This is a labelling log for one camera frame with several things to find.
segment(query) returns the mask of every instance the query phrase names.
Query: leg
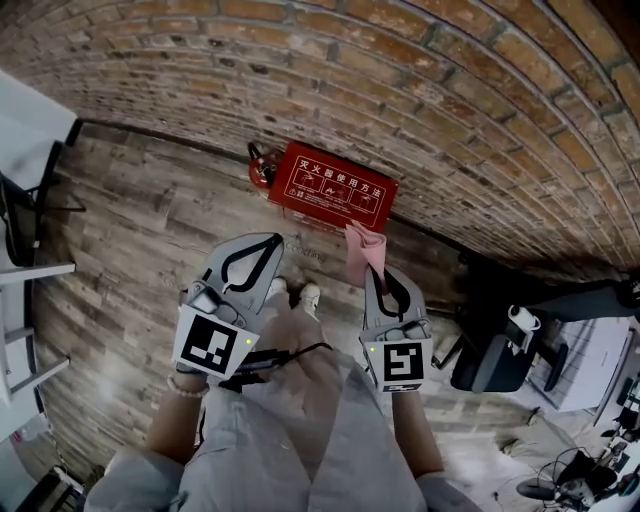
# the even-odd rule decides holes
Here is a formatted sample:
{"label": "leg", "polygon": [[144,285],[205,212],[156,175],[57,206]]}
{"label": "leg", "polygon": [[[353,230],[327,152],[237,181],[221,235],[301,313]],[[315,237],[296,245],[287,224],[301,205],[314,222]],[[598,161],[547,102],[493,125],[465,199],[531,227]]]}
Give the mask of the leg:
{"label": "leg", "polygon": [[33,390],[33,388],[42,384],[45,380],[53,377],[59,371],[64,370],[67,366],[69,366],[69,358],[65,357],[63,359],[60,359],[55,363],[46,366],[41,371],[32,375],[28,379],[25,379],[16,386],[12,387],[11,394],[15,396],[21,391]]}
{"label": "leg", "polygon": [[276,277],[271,282],[260,317],[264,320],[265,326],[260,332],[258,350],[295,351],[289,292],[287,282],[283,278]]}
{"label": "leg", "polygon": [[36,265],[33,267],[1,270],[0,285],[29,281],[30,279],[40,279],[42,277],[57,276],[59,274],[69,274],[70,272],[75,272],[75,270],[75,263],[64,263],[61,265]]}
{"label": "leg", "polygon": [[436,370],[444,370],[451,360],[462,350],[465,345],[464,335],[461,334],[460,337],[456,340],[451,350],[444,356],[442,361],[438,361],[435,356],[431,358],[431,366],[433,366]]}

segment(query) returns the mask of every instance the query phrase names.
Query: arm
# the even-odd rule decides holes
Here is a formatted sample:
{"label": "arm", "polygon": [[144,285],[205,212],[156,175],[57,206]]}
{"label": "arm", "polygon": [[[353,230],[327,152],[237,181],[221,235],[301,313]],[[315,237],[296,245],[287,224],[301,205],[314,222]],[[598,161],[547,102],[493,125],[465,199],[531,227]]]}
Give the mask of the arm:
{"label": "arm", "polygon": [[[185,391],[198,392],[207,385],[202,374],[173,374],[176,385]],[[193,457],[201,398],[185,398],[168,390],[153,419],[146,448],[185,465]]]}
{"label": "arm", "polygon": [[444,463],[417,391],[392,395],[393,424],[400,451],[415,478],[444,471]]}

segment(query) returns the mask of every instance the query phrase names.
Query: black cable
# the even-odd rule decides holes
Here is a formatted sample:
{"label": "black cable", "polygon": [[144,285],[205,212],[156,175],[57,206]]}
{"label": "black cable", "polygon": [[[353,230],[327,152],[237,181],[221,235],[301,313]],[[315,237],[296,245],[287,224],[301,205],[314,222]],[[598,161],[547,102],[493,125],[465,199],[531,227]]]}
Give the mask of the black cable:
{"label": "black cable", "polygon": [[496,500],[496,503],[498,505],[500,505],[500,509],[502,510],[502,512],[504,512],[504,507],[502,506],[502,503],[500,503],[500,501],[498,501],[498,491],[494,491],[493,499]]}
{"label": "black cable", "polygon": [[[542,472],[545,470],[545,468],[547,468],[547,467],[549,467],[549,466],[553,465],[553,471],[552,471],[552,473],[551,473],[551,482],[552,482],[552,483],[553,483],[553,485],[554,485],[554,492],[556,492],[556,491],[557,491],[557,489],[558,489],[558,484],[557,484],[557,482],[556,482],[556,477],[555,477],[555,473],[556,473],[556,466],[557,466],[558,464],[564,464],[564,466],[565,466],[565,467],[567,467],[567,466],[568,466],[568,464],[567,464],[566,462],[562,462],[562,461],[560,461],[559,459],[560,459],[560,457],[562,457],[565,453],[568,453],[568,452],[573,451],[573,450],[578,450],[578,451],[583,450],[583,451],[584,451],[584,452],[589,456],[589,458],[590,458],[591,460],[595,460],[595,459],[591,456],[591,454],[589,453],[589,451],[588,451],[584,446],[576,446],[575,448],[568,448],[567,450],[565,450],[565,451],[563,451],[563,452],[559,453],[559,454],[558,454],[558,456],[556,457],[556,459],[555,459],[553,462],[549,462],[548,464],[545,464],[544,466],[542,466],[542,467],[540,468],[540,471],[538,471],[538,475],[537,475],[537,477],[536,477],[536,481],[537,481],[537,484],[536,484],[536,485],[537,485],[538,487],[540,487],[540,475],[541,475],[541,474],[542,474]],[[549,503],[551,503],[551,507],[555,507],[555,508],[560,508],[560,507],[562,506],[562,505],[560,505],[560,504],[557,502],[557,500],[551,501],[551,502],[549,502]],[[546,511],[547,509],[551,508],[551,507],[549,507],[549,506],[547,505],[547,503],[546,503],[544,500],[542,500],[542,505],[543,505],[543,507],[544,507],[544,510],[545,510],[545,511]]]}
{"label": "black cable", "polygon": [[202,411],[202,418],[200,418],[200,426],[198,427],[198,438],[200,439],[200,444],[198,444],[198,448],[202,446],[204,443],[204,436],[202,435],[202,430],[204,429],[204,417],[207,414],[207,410]]}
{"label": "black cable", "polygon": [[324,348],[328,348],[329,350],[333,350],[333,347],[331,345],[329,345],[328,343],[324,343],[324,342],[315,343],[314,345],[310,345],[307,348],[299,350],[298,352],[294,352],[291,355],[286,355],[286,356],[282,357],[281,359],[278,359],[277,364],[279,366],[284,366],[285,364],[290,363],[294,359],[297,359],[301,355],[306,354],[307,352],[311,352],[312,350],[315,350],[315,349],[320,348],[320,347],[324,347]]}

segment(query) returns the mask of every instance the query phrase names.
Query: black strap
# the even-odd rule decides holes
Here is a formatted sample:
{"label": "black strap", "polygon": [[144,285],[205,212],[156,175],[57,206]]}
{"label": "black strap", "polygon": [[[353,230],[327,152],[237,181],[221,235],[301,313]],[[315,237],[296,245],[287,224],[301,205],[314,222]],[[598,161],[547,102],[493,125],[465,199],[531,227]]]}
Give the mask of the black strap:
{"label": "black strap", "polygon": [[409,306],[411,305],[411,295],[407,291],[407,289],[395,278],[393,277],[387,269],[384,270],[384,281],[387,285],[387,290],[393,297],[393,299],[398,303],[398,311],[389,311],[385,306],[382,300],[382,281],[380,281],[380,277],[378,273],[371,269],[371,274],[373,275],[373,285],[376,289],[376,298],[378,299],[378,309],[386,316],[389,317],[398,317],[398,320],[402,322],[404,320],[404,314],[409,310]]}
{"label": "black strap", "polygon": [[283,242],[282,235],[279,233],[275,233],[271,238],[268,238],[264,242],[260,242],[259,244],[252,245],[251,247],[247,247],[246,249],[242,249],[231,256],[229,256],[225,262],[222,264],[222,280],[226,283],[229,281],[229,266],[242,258],[249,256],[255,252],[261,251],[264,249],[264,252],[260,256],[260,259],[256,263],[256,266],[253,267],[253,270],[247,277],[247,280],[243,284],[232,284],[227,288],[233,292],[246,292],[249,291],[258,281],[260,274],[264,270],[264,267],[267,266],[269,259],[273,252],[278,248],[278,246]]}

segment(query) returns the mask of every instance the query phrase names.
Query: fire extinguisher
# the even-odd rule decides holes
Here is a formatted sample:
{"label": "fire extinguisher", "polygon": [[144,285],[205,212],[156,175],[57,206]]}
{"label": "fire extinguisher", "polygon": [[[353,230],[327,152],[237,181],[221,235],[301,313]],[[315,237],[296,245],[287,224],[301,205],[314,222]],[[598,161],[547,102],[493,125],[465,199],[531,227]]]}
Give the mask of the fire extinguisher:
{"label": "fire extinguisher", "polygon": [[250,142],[247,145],[251,162],[249,163],[249,179],[258,188],[269,189],[278,170],[278,164],[282,160],[282,151],[274,149],[262,155],[256,145]]}

